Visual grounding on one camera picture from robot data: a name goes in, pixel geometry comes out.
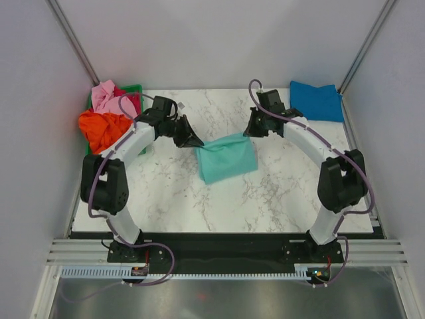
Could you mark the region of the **teal t shirt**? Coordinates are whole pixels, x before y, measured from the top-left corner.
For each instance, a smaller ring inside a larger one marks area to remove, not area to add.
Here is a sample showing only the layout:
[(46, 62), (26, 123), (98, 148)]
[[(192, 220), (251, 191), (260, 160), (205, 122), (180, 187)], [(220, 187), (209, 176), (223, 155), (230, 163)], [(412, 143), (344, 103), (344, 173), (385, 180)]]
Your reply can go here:
[(258, 169), (253, 143), (242, 132), (205, 142), (195, 154), (199, 177), (207, 185)]

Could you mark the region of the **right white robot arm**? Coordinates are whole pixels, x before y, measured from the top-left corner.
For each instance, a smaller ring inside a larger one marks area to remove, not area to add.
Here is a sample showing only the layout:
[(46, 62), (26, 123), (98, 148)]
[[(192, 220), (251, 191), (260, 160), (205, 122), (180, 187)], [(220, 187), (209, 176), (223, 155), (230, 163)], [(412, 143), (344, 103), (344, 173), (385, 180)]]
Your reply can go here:
[(314, 262), (334, 253), (339, 244), (337, 232), (345, 213), (368, 193), (364, 180), (365, 162), (359, 150), (341, 155), (295, 108), (285, 108), (277, 90), (251, 93), (252, 107), (244, 135), (264, 138), (273, 132), (295, 144), (319, 168), (317, 195), (321, 202), (313, 226), (305, 236), (305, 256)]

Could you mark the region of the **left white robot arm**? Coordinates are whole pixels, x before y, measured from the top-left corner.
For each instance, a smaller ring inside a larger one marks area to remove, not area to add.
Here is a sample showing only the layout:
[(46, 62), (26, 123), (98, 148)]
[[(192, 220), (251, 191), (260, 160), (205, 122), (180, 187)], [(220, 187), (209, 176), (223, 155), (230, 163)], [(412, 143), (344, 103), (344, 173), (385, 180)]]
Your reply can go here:
[(148, 250), (127, 207), (129, 165), (159, 137), (171, 138), (178, 148), (204, 146), (187, 117), (179, 115), (176, 101), (155, 96), (152, 102), (140, 115), (130, 117), (130, 128), (112, 146), (83, 159), (80, 198), (88, 205), (88, 216), (103, 219), (113, 233), (110, 263), (141, 263)]

